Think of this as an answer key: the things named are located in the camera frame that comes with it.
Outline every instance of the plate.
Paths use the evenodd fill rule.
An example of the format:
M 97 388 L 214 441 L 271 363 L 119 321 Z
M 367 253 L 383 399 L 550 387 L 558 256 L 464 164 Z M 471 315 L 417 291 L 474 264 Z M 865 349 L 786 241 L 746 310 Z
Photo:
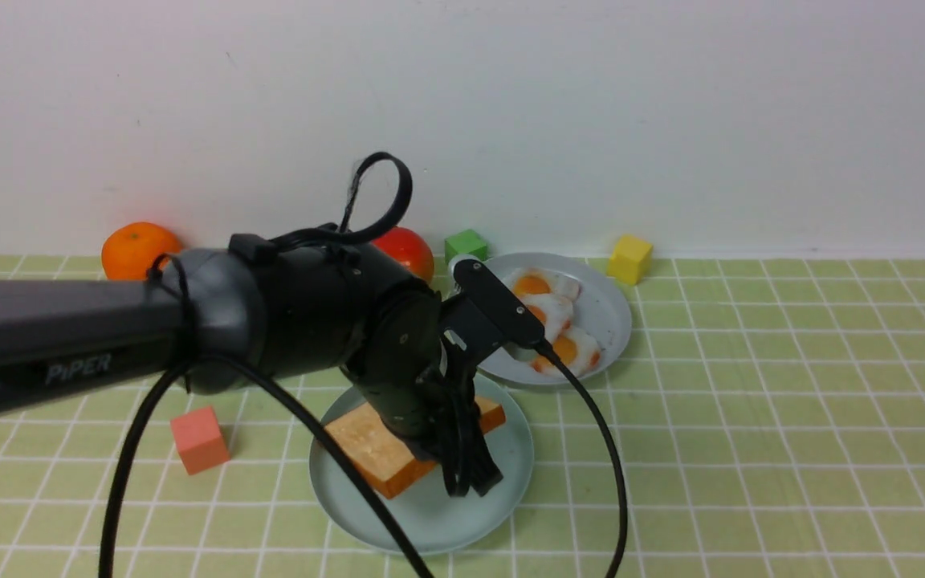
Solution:
M 491 534 L 509 519 L 530 483 L 533 436 L 524 411 L 504 388 L 489 378 L 478 374 L 474 386 L 477 395 L 499 402 L 506 411 L 506 423 L 485 436 L 491 456 L 502 470 L 502 482 L 484 497 L 471 491 L 465 498 L 451 498 L 445 494 L 438 466 L 393 500 L 378 494 L 423 556 L 455 552 Z M 329 424 L 360 403 L 362 394 L 355 388 L 349 389 L 330 406 L 322 422 Z M 313 442 L 309 451 L 309 482 L 320 507 L 341 530 L 373 548 L 401 555 L 370 505 L 318 442 Z
M 612 279 L 588 267 L 583 261 L 554 253 L 510 253 L 491 257 L 485 263 L 499 279 L 518 268 L 536 267 L 554 271 L 580 282 L 581 293 L 573 301 L 573 325 L 594 336 L 601 345 L 601 361 L 584 373 L 581 381 L 605 371 L 627 348 L 633 317 L 627 297 Z M 524 385 L 568 385 L 565 377 L 538 373 L 528 363 L 517 361 L 500 348 L 484 360 L 480 369 L 502 380 Z

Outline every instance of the toy food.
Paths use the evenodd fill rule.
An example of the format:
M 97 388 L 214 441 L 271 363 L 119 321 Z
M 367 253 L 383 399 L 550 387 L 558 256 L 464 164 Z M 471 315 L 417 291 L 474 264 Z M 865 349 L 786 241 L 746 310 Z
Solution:
M 544 325 L 544 338 L 551 343 L 573 321 L 573 302 L 554 293 L 526 295 L 520 302 Z
M 562 363 L 577 377 L 595 369 L 601 359 L 601 345 L 598 344 L 598 340 L 580 327 L 566 329 L 561 336 L 552 341 L 552 348 L 559 359 L 562 359 Z M 546 376 L 562 377 L 562 372 L 542 356 L 537 356 L 532 365 Z
M 580 282 L 576 279 L 540 268 L 519 268 L 502 277 L 502 283 L 521 299 L 528 295 L 555 293 L 573 301 L 581 293 Z
M 476 402 L 480 409 L 481 432 L 487 434 L 506 423 L 506 410 L 500 403 L 480 396 Z M 389 500 L 408 490 L 437 465 L 416 460 L 412 450 L 388 431 L 369 403 L 331 421 L 327 431 L 348 454 L 366 482 Z
M 421 235 L 405 227 L 395 227 L 373 242 L 374 246 L 395 259 L 416 277 L 430 282 L 434 279 L 434 253 Z
M 162 253 L 183 249 L 177 235 L 157 224 L 138 222 L 119 228 L 102 245 L 102 268 L 113 281 L 143 281 Z

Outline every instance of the green grid tablecloth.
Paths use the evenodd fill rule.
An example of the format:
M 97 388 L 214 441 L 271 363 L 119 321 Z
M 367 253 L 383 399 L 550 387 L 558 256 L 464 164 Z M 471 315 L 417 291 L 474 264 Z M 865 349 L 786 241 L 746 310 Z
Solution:
M 0 256 L 0 278 L 28 277 L 100 268 Z M 588 383 L 627 465 L 623 576 L 925 578 L 925 260 L 660 260 L 623 289 L 631 345 Z M 315 413 L 348 387 L 336 371 L 285 385 Z M 1 418 L 0 577 L 95 575 L 113 459 L 146 388 Z M 430 566 L 600 576 L 617 522 L 591 417 L 573 394 L 514 396 L 536 439 L 524 504 Z M 190 477 L 168 420 L 203 404 L 234 460 Z M 409 575 L 328 522 L 309 489 L 309 442 L 262 392 L 166 394 L 133 470 L 117 575 Z

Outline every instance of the black cable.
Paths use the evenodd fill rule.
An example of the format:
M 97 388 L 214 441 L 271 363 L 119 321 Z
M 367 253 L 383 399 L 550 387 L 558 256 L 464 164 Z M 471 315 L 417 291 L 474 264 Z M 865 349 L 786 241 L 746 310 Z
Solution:
M 102 522 L 102 542 L 99 545 L 99 578 L 112 578 L 113 556 L 116 552 L 116 533 L 120 526 L 120 508 L 124 505 L 124 493 L 128 489 L 128 479 L 131 477 L 131 468 L 135 463 L 135 453 L 138 443 L 141 442 L 145 428 L 152 416 L 152 411 L 162 399 L 170 385 L 194 365 L 187 361 L 173 366 L 169 371 L 159 377 L 159 381 L 152 385 L 148 395 L 138 407 L 138 413 L 131 421 L 131 429 L 124 437 L 124 447 L 120 449 L 120 456 L 116 460 L 116 471 L 113 473 L 113 484 L 109 489 L 109 500 L 106 502 L 106 515 Z
M 219 361 L 232 367 L 245 378 L 259 385 L 259 387 L 267 391 L 268 394 L 271 394 L 280 404 L 287 407 L 287 410 L 291 411 L 295 417 L 299 418 L 299 421 L 305 424 L 309 432 L 312 432 L 312 435 L 316 436 L 316 441 L 324 447 L 324 450 L 327 450 L 328 453 L 331 454 L 331 457 L 334 458 L 337 465 L 345 472 L 348 479 L 352 480 L 352 484 L 359 493 L 362 494 L 367 504 L 373 508 L 373 512 L 385 525 L 386 529 L 388 529 L 392 538 L 395 539 L 395 543 L 399 545 L 401 553 L 405 555 L 409 564 L 414 568 L 416 575 L 422 578 L 434 578 L 434 575 L 430 573 L 430 569 L 426 567 L 426 563 L 423 562 L 423 558 L 419 555 L 419 552 L 416 552 L 415 546 L 412 545 L 408 536 L 405 535 L 405 532 L 401 529 L 399 523 L 397 523 L 395 516 L 392 516 L 392 513 L 389 512 L 388 506 L 377 497 L 373 487 L 363 479 L 362 474 L 360 474 L 356 466 L 352 464 L 352 461 L 346 456 L 341 446 L 338 446 L 337 442 L 334 442 L 334 438 L 327 432 L 323 424 L 320 424 L 320 421 L 316 420 L 316 418 L 309 413 L 308 409 L 305 409 L 297 399 L 283 390 L 276 381 L 273 381 L 269 377 L 265 377 L 256 369 L 253 369 L 235 358 L 221 354 L 203 354 L 198 358 L 180 363 L 169 371 L 166 371 L 166 373 L 162 374 L 162 377 L 159 377 L 159 381 L 157 381 L 155 385 L 152 385 L 148 395 L 145 396 L 144 401 L 142 401 L 141 405 L 138 407 L 138 413 L 135 414 L 135 418 L 131 421 L 131 429 L 128 429 L 128 434 L 126 434 L 124 439 L 124 446 L 122 446 L 120 450 L 120 456 L 116 462 L 116 471 L 113 475 L 113 484 L 109 491 L 109 500 L 106 502 L 106 513 L 102 526 L 102 542 L 100 542 L 99 550 L 99 578 L 111 578 L 113 575 L 113 559 L 116 552 L 116 534 L 120 523 L 120 509 L 122 505 L 124 505 L 124 493 L 126 487 L 128 487 L 129 477 L 131 477 L 135 453 L 138 450 L 138 444 L 145 432 L 148 421 L 152 416 L 152 411 L 155 410 L 155 407 L 159 404 L 159 400 L 162 399 L 162 396 L 164 396 L 166 390 L 169 389 L 174 381 L 187 373 L 194 365 L 198 365 L 198 363 L 203 361 Z
M 626 483 L 624 483 L 623 479 L 623 461 L 620 459 L 620 451 L 616 449 L 616 442 L 613 441 L 613 435 L 609 432 L 609 425 L 605 423 L 605 417 L 602 417 L 601 410 L 598 409 L 598 403 L 594 402 L 594 399 L 591 398 L 591 394 L 584 388 L 581 381 L 577 379 L 577 376 L 573 375 L 573 371 L 570 371 L 569 368 L 566 367 L 566 364 L 562 362 L 562 359 L 559 359 L 554 348 L 552 348 L 552 344 L 548 343 L 547 340 L 542 341 L 542 343 L 537 345 L 535 351 L 561 371 L 563 376 L 566 377 L 566 380 L 569 380 L 569 384 L 573 385 L 573 388 L 581 395 L 581 398 L 584 398 L 584 403 L 586 403 L 588 409 L 591 410 L 594 421 L 598 424 L 598 429 L 601 431 L 601 436 L 605 439 L 605 449 L 609 451 L 609 460 L 613 462 L 613 474 L 616 475 L 616 493 L 620 506 L 620 535 L 616 542 L 616 551 L 613 552 L 613 560 L 609 563 L 609 570 L 605 572 L 605 578 L 614 578 L 616 577 L 616 573 L 620 570 L 620 563 L 623 562 L 623 553 L 627 549 L 627 531 L 629 526 L 627 493 L 624 489 Z
M 331 454 L 331 458 L 334 458 L 334 461 L 341 467 L 344 474 L 348 476 L 348 479 L 352 480 L 352 485 L 362 494 L 367 504 L 373 508 L 373 513 L 381 519 L 381 523 L 385 525 L 389 534 L 395 539 L 395 543 L 401 549 L 401 553 L 403 553 L 409 561 L 410 566 L 416 571 L 416 575 L 421 576 L 421 578 L 434 578 L 434 574 L 430 573 L 430 569 L 426 567 L 423 558 L 419 555 L 419 552 L 416 552 L 415 546 L 409 541 L 409 537 L 405 535 L 405 532 L 401 529 L 399 523 L 397 523 L 395 516 L 392 516 L 392 513 L 388 510 L 388 506 L 381 501 L 381 498 L 377 497 L 376 491 L 366 482 L 363 475 L 359 473 L 356 466 L 352 464 L 352 460 L 350 460 L 344 450 L 341 449 L 341 446 L 338 446 L 338 443 L 335 442 L 331 434 L 327 432 L 323 424 L 320 424 L 320 420 L 316 420 L 316 417 L 313 417 L 312 413 L 309 413 L 309 410 L 305 409 L 305 406 L 303 406 L 301 402 L 298 402 L 298 400 L 285 391 L 284 388 L 280 387 L 276 381 L 273 381 L 270 377 L 264 376 L 264 374 L 260 373 L 252 366 L 238 359 L 227 355 L 216 354 L 216 352 L 207 352 L 202 355 L 201 359 L 225 363 L 238 371 L 238 373 L 241 373 L 247 380 L 253 381 L 253 383 L 259 385 L 259 387 L 270 394 L 273 399 L 278 400 L 280 404 L 287 407 L 287 410 L 291 411 L 302 424 L 305 424 L 309 432 L 316 437 L 316 441 L 320 443 L 320 446 L 323 446 L 324 450 L 327 450 L 328 453 Z
M 399 173 L 399 186 L 395 193 L 395 201 L 376 222 L 364 228 L 363 230 L 352 231 L 352 233 L 339 233 L 338 230 L 329 228 L 304 228 L 303 230 L 294 230 L 291 233 L 282 234 L 280 237 L 271 239 L 271 242 L 278 247 L 279 251 L 286 252 L 298 248 L 298 246 L 315 245 L 320 242 L 338 242 L 341 245 L 362 245 L 364 242 L 376 241 L 383 237 L 388 231 L 392 230 L 399 224 L 401 217 L 405 216 L 409 209 L 409 202 L 412 201 L 412 173 L 406 167 L 404 162 L 399 161 L 389 153 L 374 153 L 366 157 L 359 169 L 356 169 L 356 175 L 352 179 L 352 186 L 359 187 L 363 174 L 373 167 L 377 162 L 392 161 Z M 352 213 L 350 208 L 346 209 L 345 217 L 342 222 L 348 227 L 348 216 Z

